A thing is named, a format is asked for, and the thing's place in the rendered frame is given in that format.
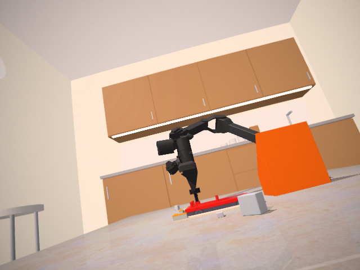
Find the black and white wheel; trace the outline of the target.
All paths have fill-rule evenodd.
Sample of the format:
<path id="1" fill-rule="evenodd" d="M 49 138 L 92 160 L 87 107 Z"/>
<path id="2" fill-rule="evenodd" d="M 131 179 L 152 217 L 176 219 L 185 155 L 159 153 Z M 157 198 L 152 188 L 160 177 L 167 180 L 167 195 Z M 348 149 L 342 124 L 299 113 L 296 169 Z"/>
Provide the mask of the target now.
<path id="1" fill-rule="evenodd" d="M 198 194 L 198 193 L 200 193 L 200 188 L 196 188 L 196 190 L 194 192 L 192 192 L 192 190 L 189 190 L 189 192 L 190 192 L 190 195 Z"/>

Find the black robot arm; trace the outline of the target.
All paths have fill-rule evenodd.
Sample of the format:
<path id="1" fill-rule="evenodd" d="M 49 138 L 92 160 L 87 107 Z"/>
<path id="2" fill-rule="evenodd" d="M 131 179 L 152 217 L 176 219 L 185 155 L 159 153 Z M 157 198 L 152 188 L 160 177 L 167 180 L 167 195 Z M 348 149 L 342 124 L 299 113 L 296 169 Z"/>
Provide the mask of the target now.
<path id="1" fill-rule="evenodd" d="M 215 129 L 208 127 L 208 122 L 215 119 Z M 231 118 L 225 115 L 212 115 L 209 118 L 203 118 L 200 121 L 193 123 L 185 128 L 176 127 L 169 133 L 169 139 L 161 140 L 156 142 L 158 155 L 173 154 L 174 150 L 177 152 L 191 149 L 190 140 L 194 135 L 201 131 L 210 131 L 212 133 L 232 133 L 239 137 L 242 137 L 248 141 L 256 143 L 255 134 L 259 133 L 255 130 L 243 127 L 235 124 Z M 173 162 L 166 162 L 166 171 L 169 174 L 174 175 L 179 171 L 178 166 L 181 161 L 178 156 Z"/>

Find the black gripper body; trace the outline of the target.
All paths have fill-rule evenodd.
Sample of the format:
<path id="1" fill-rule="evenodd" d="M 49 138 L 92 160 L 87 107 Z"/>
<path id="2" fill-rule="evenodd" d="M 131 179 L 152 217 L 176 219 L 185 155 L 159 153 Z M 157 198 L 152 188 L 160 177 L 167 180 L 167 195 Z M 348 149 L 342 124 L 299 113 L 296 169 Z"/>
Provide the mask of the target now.
<path id="1" fill-rule="evenodd" d="M 181 161 L 179 164 L 178 169 L 181 173 L 187 173 L 194 170 L 197 170 L 196 163 L 194 161 L 194 156 L 192 153 L 192 149 L 186 149 L 178 152 L 178 157 Z"/>

